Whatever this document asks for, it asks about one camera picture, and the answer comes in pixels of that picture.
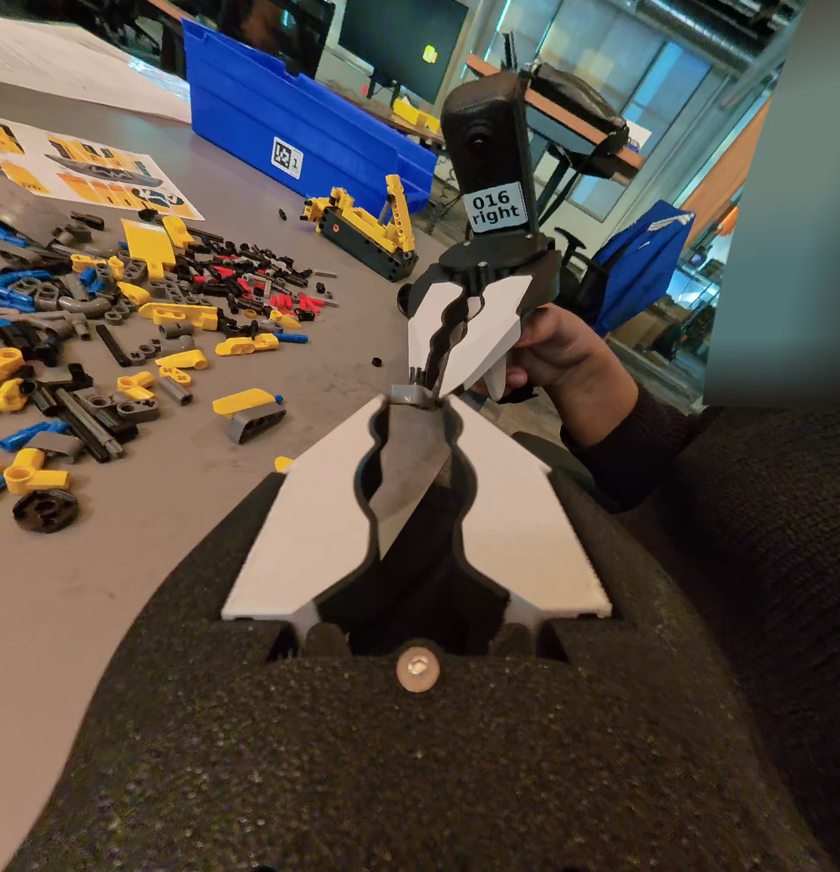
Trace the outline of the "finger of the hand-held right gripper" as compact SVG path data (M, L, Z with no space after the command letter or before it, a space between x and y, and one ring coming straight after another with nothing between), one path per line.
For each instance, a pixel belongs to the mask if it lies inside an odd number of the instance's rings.
M416 281L408 295L410 381L438 390L448 354L468 322L468 296L454 281Z
M445 355L443 372L433 388L437 398L480 381L489 398L503 398L506 359L522 333L523 299L531 283L532 278L524 275L487 285L481 309L466 322L463 334Z

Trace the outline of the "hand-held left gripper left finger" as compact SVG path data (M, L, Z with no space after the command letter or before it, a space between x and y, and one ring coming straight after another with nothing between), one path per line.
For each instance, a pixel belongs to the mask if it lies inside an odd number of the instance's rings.
M288 468L221 608L223 620L313 627L322 621L317 597L370 564L376 520L358 476L382 445L372 426L384 411L380 394Z

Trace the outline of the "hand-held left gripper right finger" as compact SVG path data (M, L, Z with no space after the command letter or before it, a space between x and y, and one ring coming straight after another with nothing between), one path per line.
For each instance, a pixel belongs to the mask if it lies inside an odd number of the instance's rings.
M553 470L461 398L445 399L453 484L466 487L458 556L502 620L610 618L612 604L553 486Z

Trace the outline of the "dark grey angled beam piece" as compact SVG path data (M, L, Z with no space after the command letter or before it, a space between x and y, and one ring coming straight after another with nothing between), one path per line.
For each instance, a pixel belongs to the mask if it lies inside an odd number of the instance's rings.
M409 367L407 383L390 387L389 403L422 411L438 410L442 405L440 383L440 373L429 374L419 367Z

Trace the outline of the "yellow boxes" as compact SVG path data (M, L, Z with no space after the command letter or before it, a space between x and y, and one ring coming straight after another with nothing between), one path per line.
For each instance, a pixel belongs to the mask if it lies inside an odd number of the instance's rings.
M397 99L392 105L392 113L404 122L425 132L439 135L441 133L440 121L410 103L407 99Z

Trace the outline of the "black bag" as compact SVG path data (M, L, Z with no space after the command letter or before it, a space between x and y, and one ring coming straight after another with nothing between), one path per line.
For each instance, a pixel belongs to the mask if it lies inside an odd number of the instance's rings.
M615 154L629 141L629 126L617 110L587 81L572 72L536 62L529 72L531 89L605 135L604 154Z

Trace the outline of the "part-built yellow brick model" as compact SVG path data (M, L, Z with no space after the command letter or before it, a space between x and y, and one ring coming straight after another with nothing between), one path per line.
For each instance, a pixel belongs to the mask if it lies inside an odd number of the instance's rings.
M386 196L379 216L356 205L344 188L305 201L301 220L341 250L391 281L409 277L417 263L415 237L399 175L385 177Z

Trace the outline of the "dark grey short beam piece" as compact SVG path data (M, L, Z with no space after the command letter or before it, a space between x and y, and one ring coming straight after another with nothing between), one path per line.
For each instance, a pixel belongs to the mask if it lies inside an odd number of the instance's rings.
M227 424L227 436L236 445L244 445L277 426L286 409L275 401L237 411Z

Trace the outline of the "black computer monitor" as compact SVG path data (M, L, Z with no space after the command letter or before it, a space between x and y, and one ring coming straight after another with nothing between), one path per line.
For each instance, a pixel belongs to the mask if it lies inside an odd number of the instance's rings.
M223 1L217 28L274 58L291 74L316 77L336 6L325 1Z
M468 13L458 1L347 1L338 44L435 103Z

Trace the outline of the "yellow curved panel piece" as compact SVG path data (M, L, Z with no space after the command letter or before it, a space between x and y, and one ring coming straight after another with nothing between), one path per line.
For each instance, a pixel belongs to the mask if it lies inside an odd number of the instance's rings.
M237 413L273 403L280 405L282 402L281 395L273 395L261 388L251 388L213 400L212 410L215 414L229 420Z

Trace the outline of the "blue chair cover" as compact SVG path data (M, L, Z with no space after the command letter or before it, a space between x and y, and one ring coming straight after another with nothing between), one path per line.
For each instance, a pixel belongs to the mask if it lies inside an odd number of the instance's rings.
M616 331L666 294L695 219L692 211L658 201L593 255L608 275L597 335Z

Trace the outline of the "blue plastic bin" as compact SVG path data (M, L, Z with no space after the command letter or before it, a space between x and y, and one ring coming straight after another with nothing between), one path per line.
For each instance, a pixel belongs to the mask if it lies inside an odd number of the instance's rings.
M436 154L282 60L182 23L193 131L304 199L344 188L378 214L400 176L411 214L429 198Z

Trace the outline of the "pile of loose building pieces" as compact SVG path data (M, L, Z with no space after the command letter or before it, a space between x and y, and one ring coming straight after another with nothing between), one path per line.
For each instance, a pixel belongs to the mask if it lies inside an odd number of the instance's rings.
M269 248L152 209L121 225L98 248L103 216L75 212L44 242L31 215L0 206L0 417L41 417L0 438L0 494L69 491L54 460L116 461L159 418L160 394L190 405L192 373L209 366L197 333L215 334L217 357L272 352L307 343L304 325L338 307L320 281L334 274Z

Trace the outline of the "black round gear piece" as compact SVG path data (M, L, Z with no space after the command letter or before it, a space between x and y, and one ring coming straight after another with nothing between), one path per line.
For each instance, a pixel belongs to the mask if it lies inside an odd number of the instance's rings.
M22 496L13 507L12 516L20 529L49 535L74 523L79 512L76 496L64 489L49 488Z

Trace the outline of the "white paper sheet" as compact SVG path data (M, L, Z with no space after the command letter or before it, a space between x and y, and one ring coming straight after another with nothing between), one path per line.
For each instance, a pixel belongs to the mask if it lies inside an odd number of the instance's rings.
M75 25L0 16L0 83L191 123L188 84Z

